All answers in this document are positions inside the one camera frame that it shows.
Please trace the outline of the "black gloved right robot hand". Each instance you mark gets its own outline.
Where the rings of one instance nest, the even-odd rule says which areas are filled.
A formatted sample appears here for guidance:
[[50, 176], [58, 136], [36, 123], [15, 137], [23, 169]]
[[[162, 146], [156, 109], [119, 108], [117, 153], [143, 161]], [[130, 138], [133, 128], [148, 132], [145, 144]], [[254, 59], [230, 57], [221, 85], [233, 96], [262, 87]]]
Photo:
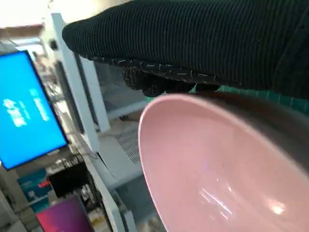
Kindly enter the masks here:
[[133, 0], [67, 24], [62, 38], [149, 97], [196, 84], [309, 97], [306, 0]]

